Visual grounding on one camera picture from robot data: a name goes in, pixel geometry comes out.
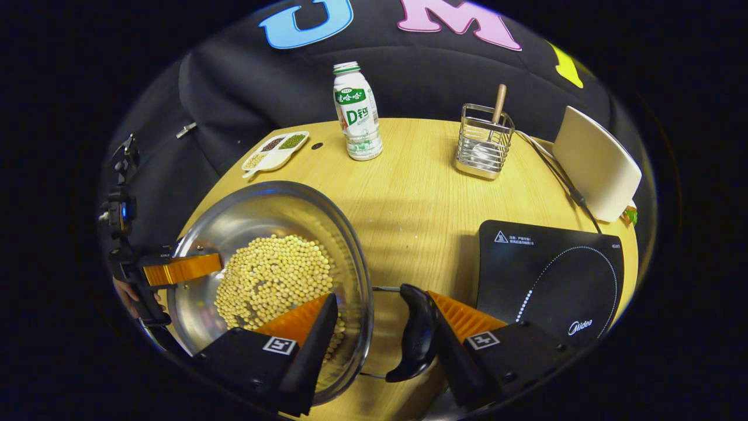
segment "utensil holder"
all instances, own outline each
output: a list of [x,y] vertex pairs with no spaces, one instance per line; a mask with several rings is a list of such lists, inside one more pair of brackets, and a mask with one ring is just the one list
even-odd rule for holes
[[469,109],[485,112],[490,118],[494,109],[488,106],[465,104],[462,106],[460,135],[457,144],[457,169],[491,180],[499,176],[506,162],[514,134],[514,122],[505,112],[497,124],[478,117],[469,117]]

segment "round table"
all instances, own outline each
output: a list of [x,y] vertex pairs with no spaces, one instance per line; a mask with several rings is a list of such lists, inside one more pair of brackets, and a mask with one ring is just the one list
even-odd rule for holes
[[[252,148],[210,190],[180,237],[204,211],[248,184],[296,181],[325,194],[348,217],[361,242],[372,285],[408,283],[475,306],[478,256],[471,245],[481,222],[498,219],[595,232],[589,217],[520,136],[512,137],[507,161],[499,177],[490,181],[456,169],[459,122],[381,118],[379,124],[384,150],[363,162],[348,156],[337,121],[273,131],[258,145],[300,130],[308,131],[310,138],[284,166],[258,172],[247,181],[241,166],[257,146]],[[311,148],[319,142],[321,148]],[[637,239],[634,227],[622,219],[599,225],[604,234],[617,235],[622,242],[624,285],[615,323],[634,293]],[[374,309],[374,334],[363,371],[383,375],[400,360],[408,307],[399,294],[376,292]],[[437,363],[422,375],[396,384],[360,375],[344,394],[312,407],[310,416],[302,418],[413,420],[446,386]]]

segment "white router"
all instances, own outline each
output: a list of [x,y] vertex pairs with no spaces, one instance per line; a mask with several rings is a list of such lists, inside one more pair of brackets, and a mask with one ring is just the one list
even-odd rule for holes
[[570,106],[566,107],[553,155],[600,221],[618,219],[642,179],[641,169],[616,138]]

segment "person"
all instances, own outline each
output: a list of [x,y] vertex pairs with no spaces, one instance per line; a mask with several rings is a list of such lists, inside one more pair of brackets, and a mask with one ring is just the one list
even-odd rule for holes
[[[120,300],[122,300],[122,304],[125,306],[125,308],[133,318],[138,318],[138,310],[135,309],[135,304],[133,304],[133,302],[140,301],[140,299],[132,289],[132,286],[130,286],[129,283],[122,282],[115,277],[112,277],[111,280],[114,283],[114,289],[117,290],[117,294],[120,296]],[[161,301],[161,296],[158,293],[154,292],[153,297],[156,299],[156,301]],[[166,306],[164,306],[163,304],[159,305],[161,306],[161,310],[166,310]]]

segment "induction cooktop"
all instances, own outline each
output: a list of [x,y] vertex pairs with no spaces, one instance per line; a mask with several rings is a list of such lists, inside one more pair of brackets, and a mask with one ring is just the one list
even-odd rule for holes
[[478,310],[533,321],[578,347],[610,329],[623,287],[620,238],[494,220],[478,235]]

